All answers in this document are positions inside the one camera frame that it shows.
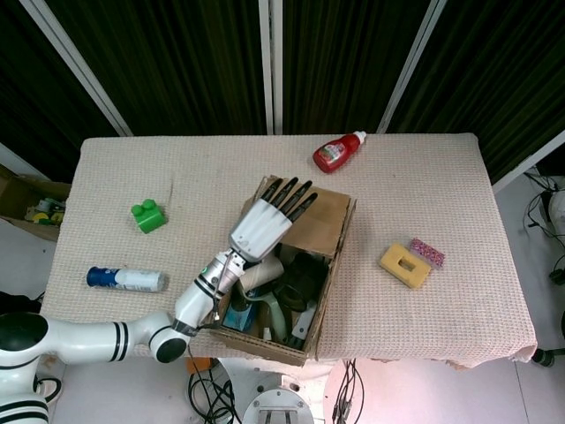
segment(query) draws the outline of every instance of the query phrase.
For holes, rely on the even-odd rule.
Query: textured tablecloth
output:
[[[298,176],[358,199],[317,355],[427,358],[463,367],[528,360],[536,338],[491,185],[472,134],[369,135],[323,174],[312,152],[332,136],[138,137],[86,140],[42,313],[73,322],[127,321],[174,310],[175,299],[227,246],[265,175]],[[130,207],[153,198],[169,223],[144,235]],[[420,290],[378,265],[418,237],[446,255]],[[167,291],[89,288],[92,266],[159,269]],[[198,356],[248,356],[206,331]],[[139,354],[147,354],[138,348]]]

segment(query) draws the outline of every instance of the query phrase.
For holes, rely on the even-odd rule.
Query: pink eraser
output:
[[[443,267],[443,260],[445,254],[435,250],[433,247],[427,245],[419,238],[413,238],[410,242],[410,251],[416,256],[426,261],[434,269],[441,269]]]

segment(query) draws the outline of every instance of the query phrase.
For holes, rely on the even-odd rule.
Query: robotic arm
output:
[[[40,355],[54,352],[68,364],[123,360],[135,345],[147,345],[162,363],[180,358],[206,317],[244,274],[247,262],[262,261],[315,201],[312,193],[292,209],[312,185],[306,182],[279,208],[298,178],[277,179],[239,220],[230,233],[230,249],[201,271],[175,304],[175,319],[166,312],[133,322],[77,324],[38,314],[0,316],[0,422],[48,422],[45,399],[33,392]]]

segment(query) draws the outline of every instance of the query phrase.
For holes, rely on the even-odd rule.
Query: red plastic bottle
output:
[[[347,162],[365,142],[366,136],[365,131],[355,131],[353,134],[344,135],[341,139],[324,144],[314,152],[312,158],[318,168],[329,174]]]

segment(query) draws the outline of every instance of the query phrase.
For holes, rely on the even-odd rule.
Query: cardboard box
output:
[[[39,225],[24,220],[27,208],[35,206],[41,199],[50,197],[66,201],[71,185],[17,176],[7,169],[0,169],[0,218],[42,239],[57,241],[59,227]]]
[[[265,189],[276,178],[275,176],[263,178],[257,192],[244,205],[244,212],[263,194]],[[302,366],[308,358],[315,356],[328,297],[331,292],[332,283],[335,281],[343,243],[347,236],[351,216],[355,211],[356,201],[346,194],[335,193],[318,187],[312,187],[308,193],[314,191],[318,193],[318,199],[292,225],[289,232],[281,240],[283,245],[292,246],[323,256],[328,264],[328,276],[321,289],[316,313],[313,317],[302,350],[292,349],[283,344],[262,340],[260,338],[261,328],[257,323],[252,325],[250,334],[241,333],[225,327],[212,330],[212,333],[221,339],[228,347],[252,355],[261,356],[268,360],[277,360],[294,366]],[[224,296],[220,305],[222,322],[229,302],[230,293]],[[260,320],[262,315],[265,315],[265,310],[258,313],[258,320]],[[298,314],[293,312],[293,323],[297,318]]]

